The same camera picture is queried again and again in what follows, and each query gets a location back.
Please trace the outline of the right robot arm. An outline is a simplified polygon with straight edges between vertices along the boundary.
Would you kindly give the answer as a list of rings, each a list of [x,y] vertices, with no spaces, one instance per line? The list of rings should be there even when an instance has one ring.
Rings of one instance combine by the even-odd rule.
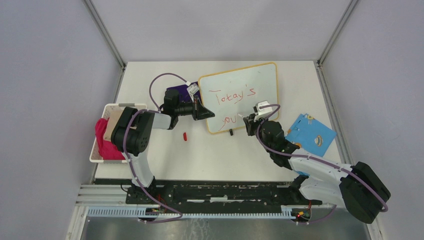
[[[257,138],[277,166],[298,173],[288,191],[293,203],[317,200],[341,206],[365,224],[389,210],[391,193],[368,164],[322,159],[288,141],[279,122],[254,113],[243,117],[243,122],[247,135]]]

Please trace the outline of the yellow framed whiteboard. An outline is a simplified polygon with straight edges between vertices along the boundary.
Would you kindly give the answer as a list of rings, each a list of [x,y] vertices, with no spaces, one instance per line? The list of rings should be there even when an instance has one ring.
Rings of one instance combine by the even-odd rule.
[[[211,134],[244,127],[237,114],[252,114],[259,102],[279,102],[278,67],[274,62],[204,75],[198,86],[203,106],[215,114],[206,119]]]

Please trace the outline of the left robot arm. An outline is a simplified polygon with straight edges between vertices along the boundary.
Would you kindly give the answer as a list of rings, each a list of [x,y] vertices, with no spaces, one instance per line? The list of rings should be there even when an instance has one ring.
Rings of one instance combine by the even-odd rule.
[[[128,162],[131,182],[140,187],[137,196],[145,204],[157,198],[157,190],[150,186],[155,177],[147,158],[152,130],[173,130],[180,116],[192,116],[199,121],[213,118],[215,114],[202,105],[198,96],[194,96],[192,102],[184,102],[176,89],[169,89],[164,94],[162,112],[125,107],[111,133],[111,143]]]

